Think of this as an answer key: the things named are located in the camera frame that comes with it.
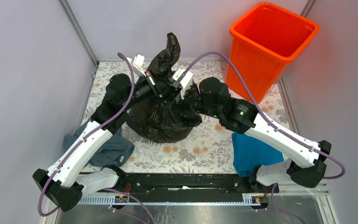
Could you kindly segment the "orange plastic trash bin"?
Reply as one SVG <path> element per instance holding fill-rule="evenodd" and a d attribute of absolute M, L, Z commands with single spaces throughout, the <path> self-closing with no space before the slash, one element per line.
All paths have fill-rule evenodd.
<path fill-rule="evenodd" d="M 317 23 L 269 2 L 258 3 L 231 25 L 229 59 L 256 103 L 318 32 Z"/>

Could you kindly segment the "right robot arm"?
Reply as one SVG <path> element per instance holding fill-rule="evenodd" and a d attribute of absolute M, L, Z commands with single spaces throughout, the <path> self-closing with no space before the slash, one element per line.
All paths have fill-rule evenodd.
<path fill-rule="evenodd" d="M 257 105 L 231 97 L 228 86 L 214 77 L 204 79 L 201 90 L 189 75 L 172 78 L 172 86 L 178 91 L 179 102 L 186 103 L 186 109 L 194 108 L 214 117 L 226 129 L 245 134 L 288 156 L 282 162 L 254 165 L 248 183 L 251 190 L 261 192 L 267 186 L 289 180 L 315 188 L 325 179 L 329 142 L 305 139 L 276 124 Z"/>

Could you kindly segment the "black trash bag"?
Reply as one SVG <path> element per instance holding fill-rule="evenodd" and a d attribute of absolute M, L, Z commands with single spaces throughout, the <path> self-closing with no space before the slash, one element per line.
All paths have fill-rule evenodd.
<path fill-rule="evenodd" d="M 161 76 L 170 73 L 170 85 L 174 71 L 172 67 L 179 60 L 180 44 L 176 35 L 167 34 L 166 48 L 161 50 L 150 62 L 146 72 Z M 180 100 L 180 90 L 173 87 L 173 101 L 161 102 L 149 99 L 145 103 L 134 105 L 128 113 L 127 125 L 139 136 L 156 143 L 175 143 L 186 138 L 194 127 L 201 124 L 201 119 L 182 119 L 174 112 Z"/>

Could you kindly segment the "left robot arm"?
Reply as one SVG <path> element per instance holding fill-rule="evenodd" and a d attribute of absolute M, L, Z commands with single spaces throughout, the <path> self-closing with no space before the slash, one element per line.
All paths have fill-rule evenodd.
<path fill-rule="evenodd" d="M 182 79 L 182 75 L 159 79 L 149 71 L 139 78 L 133 74 L 114 75 L 102 103 L 65 154 L 47 170 L 34 172 L 33 179 L 41 190 L 41 197 L 47 197 L 63 212 L 73 209 L 85 196 L 101 190 L 118 193 L 114 204 L 135 201 L 143 190 L 118 166 L 107 165 L 87 175 L 81 175 L 81 170 L 121 128 L 128 109 L 152 97 L 180 92 Z"/>

